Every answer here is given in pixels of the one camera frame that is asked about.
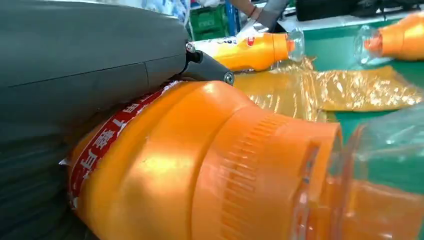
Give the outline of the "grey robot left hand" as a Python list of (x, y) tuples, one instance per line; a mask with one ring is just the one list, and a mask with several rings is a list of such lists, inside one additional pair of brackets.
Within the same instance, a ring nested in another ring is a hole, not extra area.
[(180, 20), (142, 8), (1, 1), (1, 144), (64, 134), (176, 76), (225, 80), (225, 66), (188, 45)]

